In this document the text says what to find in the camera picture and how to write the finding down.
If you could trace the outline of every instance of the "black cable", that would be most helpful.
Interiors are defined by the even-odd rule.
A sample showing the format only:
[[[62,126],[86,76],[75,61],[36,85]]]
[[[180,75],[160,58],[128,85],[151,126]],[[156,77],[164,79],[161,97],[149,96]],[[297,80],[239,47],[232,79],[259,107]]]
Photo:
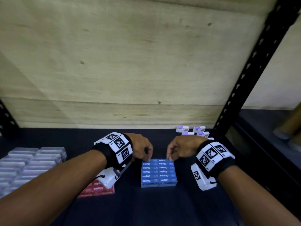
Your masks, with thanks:
[[[102,178],[103,178],[103,175],[99,175],[99,176],[97,176],[96,178],[93,178],[93,179],[85,186],[85,188],[86,188],[91,182],[93,182],[95,179],[97,179],[97,178],[99,178],[99,177],[102,177]],[[61,226],[64,225],[64,222],[65,222],[65,220],[66,220],[66,216],[67,216],[69,210],[71,209],[71,206],[73,205],[74,201],[75,201],[76,198],[82,193],[82,191],[83,191],[85,188],[83,188],[83,189],[80,191],[80,193],[76,195],[76,197],[73,199],[73,201],[70,203],[70,205],[69,205],[68,208],[66,209],[66,213],[65,213],[65,215],[64,215],[64,217],[63,217],[63,219],[62,219]]]

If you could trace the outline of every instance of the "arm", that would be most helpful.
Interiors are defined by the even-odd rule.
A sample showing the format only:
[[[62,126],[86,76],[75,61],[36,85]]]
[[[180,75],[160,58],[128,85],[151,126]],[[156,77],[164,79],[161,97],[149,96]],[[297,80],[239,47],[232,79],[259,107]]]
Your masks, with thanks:
[[[133,159],[149,161],[153,153],[149,140],[133,133],[127,136]],[[1,225],[49,225],[106,165],[103,153],[90,150],[39,175],[0,199]]]
[[[239,167],[227,168],[218,179],[246,225],[301,225],[276,198]]]
[[[166,157],[174,161],[179,157],[193,156],[206,140],[198,136],[178,136],[168,145]],[[246,225],[301,225],[276,198],[239,167],[228,167],[218,175],[218,179]]]

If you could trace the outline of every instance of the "red box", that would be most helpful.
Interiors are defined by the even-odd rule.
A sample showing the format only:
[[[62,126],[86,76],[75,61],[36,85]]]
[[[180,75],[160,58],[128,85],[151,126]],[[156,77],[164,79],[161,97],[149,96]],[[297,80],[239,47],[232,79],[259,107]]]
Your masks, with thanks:
[[[108,195],[108,194],[114,194],[115,188],[114,185],[106,189],[98,179],[91,182],[82,192],[80,195],[78,195],[77,198],[83,198],[83,197],[92,197],[92,196],[100,196],[100,195]]]

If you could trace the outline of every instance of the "forearm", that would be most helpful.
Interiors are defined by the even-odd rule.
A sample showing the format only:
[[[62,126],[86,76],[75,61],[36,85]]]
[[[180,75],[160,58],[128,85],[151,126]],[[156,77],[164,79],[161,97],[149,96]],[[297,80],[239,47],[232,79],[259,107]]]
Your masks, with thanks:
[[[218,179],[246,225],[301,225],[294,215],[239,167],[227,168]]]
[[[91,150],[43,173],[0,199],[1,224],[50,224],[106,164],[102,153]]]

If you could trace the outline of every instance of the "wrist-mounted device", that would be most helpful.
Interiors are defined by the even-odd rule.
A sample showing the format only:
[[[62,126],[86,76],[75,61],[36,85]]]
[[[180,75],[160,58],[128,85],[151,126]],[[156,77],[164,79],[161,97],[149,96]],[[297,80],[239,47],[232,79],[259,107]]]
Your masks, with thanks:
[[[216,186],[218,175],[230,166],[235,165],[235,156],[220,142],[206,140],[196,155],[196,163],[191,166],[198,186],[201,190],[209,190]]]
[[[100,176],[98,180],[109,189],[131,164],[132,141],[126,134],[112,132],[97,140],[92,149],[100,151],[107,159],[106,168],[97,176]]]

